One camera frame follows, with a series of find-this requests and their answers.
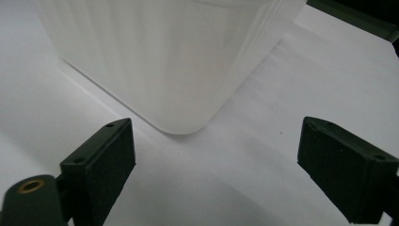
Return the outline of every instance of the black metal bracket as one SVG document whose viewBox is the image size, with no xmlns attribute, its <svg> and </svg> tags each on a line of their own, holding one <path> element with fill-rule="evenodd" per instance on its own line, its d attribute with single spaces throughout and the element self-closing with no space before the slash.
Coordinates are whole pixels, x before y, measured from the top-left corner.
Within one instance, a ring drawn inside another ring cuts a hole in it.
<svg viewBox="0 0 399 226">
<path fill-rule="evenodd" d="M 298 164 L 349 222 L 377 224 L 383 212 L 399 219 L 399 160 L 342 127 L 306 117 Z"/>
<path fill-rule="evenodd" d="M 54 178 L 39 175 L 12 186 L 0 226 L 101 226 L 136 165 L 132 121 L 113 121 L 61 162 Z"/>
</svg>

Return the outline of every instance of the screw hole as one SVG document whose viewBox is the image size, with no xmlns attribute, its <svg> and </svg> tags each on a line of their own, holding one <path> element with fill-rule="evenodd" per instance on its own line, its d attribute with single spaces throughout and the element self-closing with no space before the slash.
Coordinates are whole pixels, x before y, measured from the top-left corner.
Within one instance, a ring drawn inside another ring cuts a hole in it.
<svg viewBox="0 0 399 226">
<path fill-rule="evenodd" d="M 380 154 L 375 155 L 375 158 L 379 160 L 385 160 L 385 156 L 382 156 Z"/>
<path fill-rule="evenodd" d="M 76 158 L 75 160 L 73 160 L 74 163 L 82 163 L 84 161 L 85 161 L 85 158 L 82 158 L 82 157 Z"/>
<path fill-rule="evenodd" d="M 21 185 L 18 188 L 18 192 L 21 194 L 28 194 L 39 190 L 42 186 L 44 186 L 43 180 L 32 180 Z"/>
</svg>

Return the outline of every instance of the translucent container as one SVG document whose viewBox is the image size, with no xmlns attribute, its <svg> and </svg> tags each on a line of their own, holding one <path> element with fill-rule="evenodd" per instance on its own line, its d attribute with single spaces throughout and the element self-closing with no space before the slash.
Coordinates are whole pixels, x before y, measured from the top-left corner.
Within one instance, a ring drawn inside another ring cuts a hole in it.
<svg viewBox="0 0 399 226">
<path fill-rule="evenodd" d="M 59 54 L 155 127 L 210 120 L 305 0 L 37 0 Z"/>
</svg>

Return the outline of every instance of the white tablecloth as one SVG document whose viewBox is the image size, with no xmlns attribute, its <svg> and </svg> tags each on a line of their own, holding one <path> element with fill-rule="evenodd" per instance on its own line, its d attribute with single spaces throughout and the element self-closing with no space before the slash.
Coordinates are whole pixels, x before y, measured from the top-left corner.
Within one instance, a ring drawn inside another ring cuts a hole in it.
<svg viewBox="0 0 399 226">
<path fill-rule="evenodd" d="M 101 126 L 129 117 L 137 166 L 105 225 L 348 225 L 296 163 L 305 116 L 399 157 L 391 44 L 305 7 L 206 127 L 171 136 L 62 61 L 30 1 L 0 1 L 2 195 L 26 177 L 57 176 Z"/>
</svg>

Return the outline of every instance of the white surface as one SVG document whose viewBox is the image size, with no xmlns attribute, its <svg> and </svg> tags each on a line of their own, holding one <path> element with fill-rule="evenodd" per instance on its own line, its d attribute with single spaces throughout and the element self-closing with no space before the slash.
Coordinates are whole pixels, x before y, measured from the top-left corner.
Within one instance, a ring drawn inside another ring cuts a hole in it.
<svg viewBox="0 0 399 226">
<path fill-rule="evenodd" d="M 61 61 L 29 1 L 0 1 L 0 74 L 1 194 L 58 175 L 101 126 L 132 118 L 137 166 L 105 225 L 349 225 L 296 163 L 307 115 L 399 156 L 393 48 L 309 7 L 189 136 L 160 133 Z"/>
<path fill-rule="evenodd" d="M 158 129 L 203 127 L 305 0 L 38 0 L 60 55 Z"/>
</svg>

